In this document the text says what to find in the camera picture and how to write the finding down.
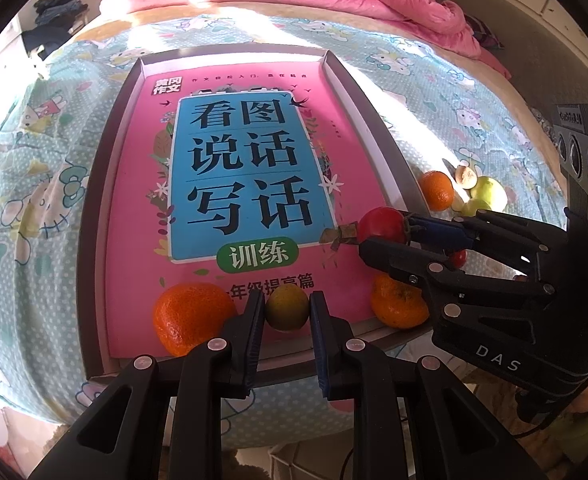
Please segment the small yellow-green fruit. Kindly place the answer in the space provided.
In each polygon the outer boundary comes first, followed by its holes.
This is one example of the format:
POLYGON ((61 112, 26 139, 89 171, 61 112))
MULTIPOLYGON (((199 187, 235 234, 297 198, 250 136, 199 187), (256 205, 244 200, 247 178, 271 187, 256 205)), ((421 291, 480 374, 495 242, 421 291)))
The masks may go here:
POLYGON ((280 285, 266 303, 266 321, 281 332, 299 330, 307 322, 308 315, 308 296, 295 284, 280 285))

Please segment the round orange tangerine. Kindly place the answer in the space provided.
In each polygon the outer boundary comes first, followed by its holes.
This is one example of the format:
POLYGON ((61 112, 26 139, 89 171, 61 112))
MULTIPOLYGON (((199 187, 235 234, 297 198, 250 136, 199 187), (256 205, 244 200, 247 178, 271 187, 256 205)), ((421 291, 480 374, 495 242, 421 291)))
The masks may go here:
POLYGON ((424 172, 419 178, 419 185, 430 211, 444 211, 454 202, 450 177, 441 171, 424 172))

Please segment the green apple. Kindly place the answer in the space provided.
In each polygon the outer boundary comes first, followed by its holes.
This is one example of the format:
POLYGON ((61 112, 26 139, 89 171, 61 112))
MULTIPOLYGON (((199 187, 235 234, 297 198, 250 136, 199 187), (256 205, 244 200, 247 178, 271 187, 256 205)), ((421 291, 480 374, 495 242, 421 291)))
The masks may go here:
POLYGON ((487 176, 477 178, 470 194, 474 200, 484 200, 491 210, 498 212, 504 211, 509 201, 503 186, 496 179, 487 176))
POLYGON ((490 206, 487 202, 482 200, 481 198, 471 198, 467 202, 463 204, 461 207, 459 214, 462 217, 474 217, 479 210, 491 210, 492 206, 490 206))

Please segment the large orange tangerine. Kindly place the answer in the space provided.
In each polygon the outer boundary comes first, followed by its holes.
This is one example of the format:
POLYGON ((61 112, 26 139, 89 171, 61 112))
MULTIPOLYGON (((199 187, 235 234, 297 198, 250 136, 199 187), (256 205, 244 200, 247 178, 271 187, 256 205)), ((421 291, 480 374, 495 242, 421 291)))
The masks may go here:
POLYGON ((220 334, 224 323, 238 315, 231 297, 210 283, 172 286, 156 300, 153 324, 171 356, 186 356, 202 342, 220 334))

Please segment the small red tomato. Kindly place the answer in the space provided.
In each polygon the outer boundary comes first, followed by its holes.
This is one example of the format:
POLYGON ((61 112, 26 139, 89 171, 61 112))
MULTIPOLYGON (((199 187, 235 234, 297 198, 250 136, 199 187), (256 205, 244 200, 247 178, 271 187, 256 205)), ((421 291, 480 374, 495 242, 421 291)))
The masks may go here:
POLYGON ((452 252, 448 256, 448 262, 454 269, 461 269, 465 265, 468 253, 465 249, 457 250, 452 252))

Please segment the small brown pale fruit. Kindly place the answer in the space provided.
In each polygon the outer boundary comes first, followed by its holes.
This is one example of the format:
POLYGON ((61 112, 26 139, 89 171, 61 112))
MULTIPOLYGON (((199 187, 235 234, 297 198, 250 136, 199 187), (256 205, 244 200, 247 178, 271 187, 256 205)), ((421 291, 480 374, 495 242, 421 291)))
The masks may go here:
POLYGON ((478 177, 477 173, 470 166, 459 165, 454 170, 454 180, 464 190, 472 190, 477 185, 478 177))

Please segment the pink book box tray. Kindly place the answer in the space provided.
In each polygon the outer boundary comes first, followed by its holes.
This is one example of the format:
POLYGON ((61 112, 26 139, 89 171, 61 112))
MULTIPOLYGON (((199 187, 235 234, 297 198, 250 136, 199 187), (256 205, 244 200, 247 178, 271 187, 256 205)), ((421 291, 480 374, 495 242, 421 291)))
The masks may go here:
POLYGON ((329 50, 221 44, 142 56, 96 151, 77 260, 85 373, 117 374, 166 349, 158 297, 212 283, 238 308, 284 284, 323 292, 354 334, 412 338, 369 306, 372 273, 350 242, 369 210, 425 214, 390 130, 329 50))

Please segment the grey green headboard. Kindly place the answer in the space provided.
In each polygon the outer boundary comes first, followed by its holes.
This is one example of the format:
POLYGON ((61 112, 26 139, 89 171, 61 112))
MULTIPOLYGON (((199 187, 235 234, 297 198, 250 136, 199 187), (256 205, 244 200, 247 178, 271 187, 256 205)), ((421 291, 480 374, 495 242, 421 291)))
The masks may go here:
POLYGON ((450 0, 502 43, 492 54, 527 105, 552 125, 561 104, 588 104, 588 67, 548 28, 507 0, 450 0))

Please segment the hello kitty bed sheet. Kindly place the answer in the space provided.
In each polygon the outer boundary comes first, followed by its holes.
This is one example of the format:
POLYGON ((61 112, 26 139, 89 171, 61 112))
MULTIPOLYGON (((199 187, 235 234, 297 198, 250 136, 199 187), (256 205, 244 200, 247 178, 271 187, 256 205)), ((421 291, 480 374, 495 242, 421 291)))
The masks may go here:
POLYGON ((564 225, 558 163, 506 80, 408 35, 228 8, 69 42, 0 128, 0 399, 70 424, 96 395, 77 314, 81 217, 108 115, 142 56, 214 44, 333 52, 364 86, 414 172, 466 162, 507 191, 507 210, 564 225))

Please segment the pile of dark clothes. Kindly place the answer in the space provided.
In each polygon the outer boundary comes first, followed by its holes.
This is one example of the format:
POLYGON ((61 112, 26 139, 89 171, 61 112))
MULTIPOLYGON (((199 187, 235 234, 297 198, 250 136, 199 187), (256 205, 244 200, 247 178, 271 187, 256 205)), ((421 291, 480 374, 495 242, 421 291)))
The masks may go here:
POLYGON ((89 6, 81 0, 37 0, 34 9, 35 26, 22 32, 22 39, 28 55, 44 60, 70 40, 70 30, 89 6))

